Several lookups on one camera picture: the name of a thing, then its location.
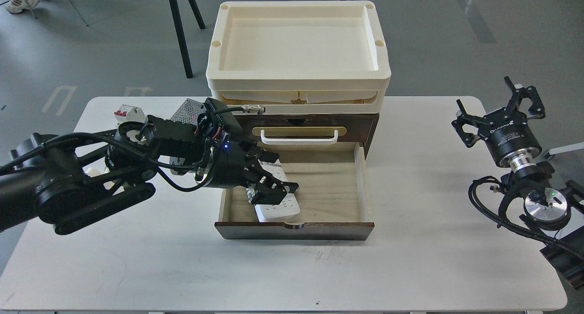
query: metal mesh cover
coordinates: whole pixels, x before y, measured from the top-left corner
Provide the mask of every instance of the metal mesh cover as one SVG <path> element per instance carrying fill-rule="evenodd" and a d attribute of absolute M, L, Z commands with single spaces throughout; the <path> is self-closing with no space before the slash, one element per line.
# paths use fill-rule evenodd
<path fill-rule="evenodd" d="M 181 107 L 172 115 L 172 121 L 180 121 L 182 123 L 197 124 L 197 116 L 199 110 L 203 109 L 204 105 L 193 99 L 186 99 Z"/>

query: person's shoe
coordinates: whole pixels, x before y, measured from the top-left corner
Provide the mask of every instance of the person's shoe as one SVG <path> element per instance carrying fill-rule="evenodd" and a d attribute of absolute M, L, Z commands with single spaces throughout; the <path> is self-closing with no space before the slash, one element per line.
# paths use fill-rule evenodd
<path fill-rule="evenodd" d="M 35 8 L 37 5 L 38 0 L 10 0 L 4 4 L 4 8 L 6 8 L 10 14 L 17 14 L 22 12 L 22 10 L 30 10 L 31 8 Z"/>

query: storage tray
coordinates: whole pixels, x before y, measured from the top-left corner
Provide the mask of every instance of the storage tray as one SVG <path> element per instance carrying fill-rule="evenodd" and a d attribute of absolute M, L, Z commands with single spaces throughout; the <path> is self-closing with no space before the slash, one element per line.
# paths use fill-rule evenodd
<path fill-rule="evenodd" d="M 219 9 L 207 81 L 227 104 L 277 106 L 268 114 L 377 113 L 390 76 L 372 2 L 225 2 Z"/>
<path fill-rule="evenodd" d="M 365 159 L 358 143 L 266 146 L 280 154 L 300 214 L 293 222 L 261 223 L 243 187 L 223 191 L 215 227 L 226 239 L 365 240 L 373 230 L 365 193 Z"/>

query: plastic storage box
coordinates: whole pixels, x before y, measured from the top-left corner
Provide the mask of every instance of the plastic storage box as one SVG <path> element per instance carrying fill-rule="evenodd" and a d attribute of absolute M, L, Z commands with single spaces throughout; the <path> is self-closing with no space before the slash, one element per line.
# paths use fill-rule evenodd
<path fill-rule="evenodd" d="M 280 154 L 300 214 L 259 222 L 244 188 L 225 190 L 215 228 L 226 239 L 365 240 L 365 157 L 391 71 L 369 1 L 225 2 L 209 50 L 207 81 L 239 115 L 244 137 Z"/>
<path fill-rule="evenodd" d="M 272 114 L 378 113 L 391 76 L 369 1 L 225 2 L 207 66 L 214 98 Z"/>

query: drawer handle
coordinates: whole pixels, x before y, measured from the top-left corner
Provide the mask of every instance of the drawer handle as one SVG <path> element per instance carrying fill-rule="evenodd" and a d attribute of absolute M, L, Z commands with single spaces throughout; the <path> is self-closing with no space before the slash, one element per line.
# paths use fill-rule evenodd
<path fill-rule="evenodd" d="M 294 139 L 294 138 L 267 138 L 264 129 L 260 132 L 261 142 L 267 145 L 330 145 L 335 144 L 339 139 L 339 131 L 334 130 L 332 138 L 325 139 Z"/>

